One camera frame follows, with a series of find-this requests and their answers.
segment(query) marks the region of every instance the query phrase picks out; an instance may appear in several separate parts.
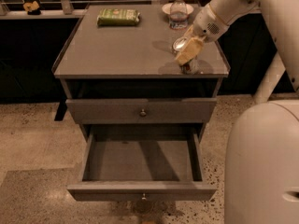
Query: drawer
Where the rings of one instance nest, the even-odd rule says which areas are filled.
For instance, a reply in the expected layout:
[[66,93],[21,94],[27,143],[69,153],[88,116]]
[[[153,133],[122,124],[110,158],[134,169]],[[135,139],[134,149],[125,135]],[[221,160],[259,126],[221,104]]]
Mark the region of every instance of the drawer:
[[67,189],[77,201],[209,200],[216,191],[191,124],[92,126],[79,181]]
[[78,124],[208,122],[216,98],[77,99],[67,107]]

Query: cabinet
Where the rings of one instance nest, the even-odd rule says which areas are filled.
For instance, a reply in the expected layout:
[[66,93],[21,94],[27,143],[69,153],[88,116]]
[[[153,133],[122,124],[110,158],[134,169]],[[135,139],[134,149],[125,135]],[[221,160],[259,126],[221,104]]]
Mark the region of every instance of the cabinet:
[[220,47],[206,44],[200,73],[183,75],[171,47],[184,31],[169,29],[162,6],[109,6],[141,22],[97,27],[102,7],[88,8],[54,71],[87,141],[68,190],[79,201],[208,200],[199,143],[229,73]]

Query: bottle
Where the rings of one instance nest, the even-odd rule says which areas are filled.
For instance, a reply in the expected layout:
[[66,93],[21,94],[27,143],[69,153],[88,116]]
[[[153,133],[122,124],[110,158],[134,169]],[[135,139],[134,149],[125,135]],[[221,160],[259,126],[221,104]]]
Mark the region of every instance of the bottle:
[[172,29],[184,29],[188,26],[188,13],[184,0],[175,0],[170,7],[169,26]]

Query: speckled floor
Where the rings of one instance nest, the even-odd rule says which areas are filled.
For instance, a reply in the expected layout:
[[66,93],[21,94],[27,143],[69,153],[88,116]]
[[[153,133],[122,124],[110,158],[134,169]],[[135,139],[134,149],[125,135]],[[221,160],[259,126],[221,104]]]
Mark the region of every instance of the speckled floor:
[[[291,97],[274,95],[272,98]],[[201,146],[206,179],[218,190],[208,202],[76,202],[66,190],[77,179],[86,142],[58,104],[0,105],[0,223],[223,223],[226,142],[250,95],[219,96]]]

